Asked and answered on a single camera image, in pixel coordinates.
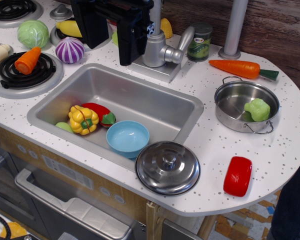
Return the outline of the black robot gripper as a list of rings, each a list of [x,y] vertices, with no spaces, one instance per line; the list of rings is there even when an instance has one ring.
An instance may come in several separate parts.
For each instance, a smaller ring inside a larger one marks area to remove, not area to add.
[[[107,20],[116,23],[119,62],[128,66],[144,54],[152,27],[152,0],[72,0],[83,40],[91,49],[109,39]]]

